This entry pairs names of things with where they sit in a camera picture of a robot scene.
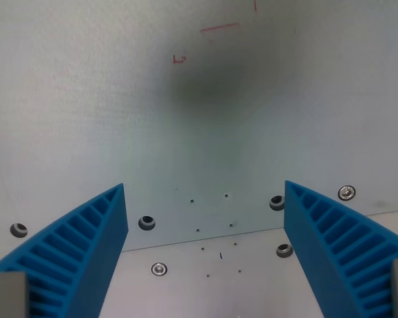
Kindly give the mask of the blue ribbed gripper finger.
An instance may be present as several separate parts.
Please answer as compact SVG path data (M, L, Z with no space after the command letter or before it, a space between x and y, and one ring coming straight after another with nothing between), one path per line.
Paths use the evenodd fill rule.
M284 230L324 317L394 316L397 234L290 181L284 210Z
M118 184L3 257L0 273L27 275L29 317L99 317L128 231Z

